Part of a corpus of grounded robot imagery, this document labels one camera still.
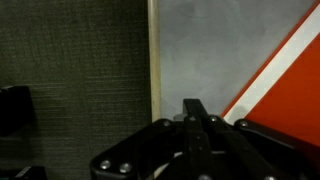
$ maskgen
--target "screw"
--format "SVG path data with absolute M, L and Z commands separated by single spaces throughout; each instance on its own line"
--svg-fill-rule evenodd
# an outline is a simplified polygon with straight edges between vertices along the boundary
M 163 125 L 164 125 L 164 126 L 170 126 L 170 122 L 169 122 L 169 121 L 165 121 L 165 122 L 163 123 Z
M 199 176 L 198 180 L 211 180 L 211 177 L 203 174 L 203 175 Z
M 190 117 L 190 121 L 195 121 L 195 120 L 196 120 L 196 118 L 194 116 Z
M 132 170 L 132 165 L 130 163 L 123 163 L 120 165 L 121 173 L 129 173 Z
M 246 121 L 241 121 L 240 125 L 243 126 L 243 127 L 246 127 L 246 126 L 248 126 L 248 123 Z
M 111 162 L 108 160 L 102 161 L 100 163 L 100 168 L 101 169 L 108 169 L 111 166 Z
M 264 180 L 277 180 L 277 179 L 273 176 L 266 176 Z
M 216 117 L 211 116 L 211 121 L 216 121 L 216 120 L 217 120 L 217 118 L 216 118 Z

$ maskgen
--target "black machine part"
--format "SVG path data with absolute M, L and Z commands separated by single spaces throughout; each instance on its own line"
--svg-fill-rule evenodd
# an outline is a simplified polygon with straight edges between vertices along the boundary
M 34 118 L 27 86 L 0 88 L 0 136 L 8 136 Z
M 17 170 L 0 170 L 0 180 L 47 180 L 43 166 L 28 166 Z
M 250 120 L 234 126 L 185 99 L 184 121 L 160 119 L 90 163 L 92 180 L 313 180 L 320 148 Z

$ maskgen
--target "wooden edge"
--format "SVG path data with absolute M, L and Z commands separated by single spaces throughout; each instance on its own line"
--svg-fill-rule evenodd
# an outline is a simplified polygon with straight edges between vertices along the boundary
M 158 0 L 148 0 L 152 122 L 161 118 Z

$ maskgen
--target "gray wall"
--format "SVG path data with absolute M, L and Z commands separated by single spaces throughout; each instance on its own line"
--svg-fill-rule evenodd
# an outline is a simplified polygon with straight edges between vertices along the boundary
M 162 116 L 200 98 L 220 114 L 313 0 L 160 0 Z

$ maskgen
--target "gray fabric panel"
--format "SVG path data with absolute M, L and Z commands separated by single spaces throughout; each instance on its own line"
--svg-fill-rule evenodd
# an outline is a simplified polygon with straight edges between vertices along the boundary
M 146 0 L 1 0 L 0 85 L 27 85 L 37 121 L 0 139 L 0 169 L 89 162 L 151 122 Z
M 220 114 L 314 0 L 161 0 L 162 116 L 200 98 Z

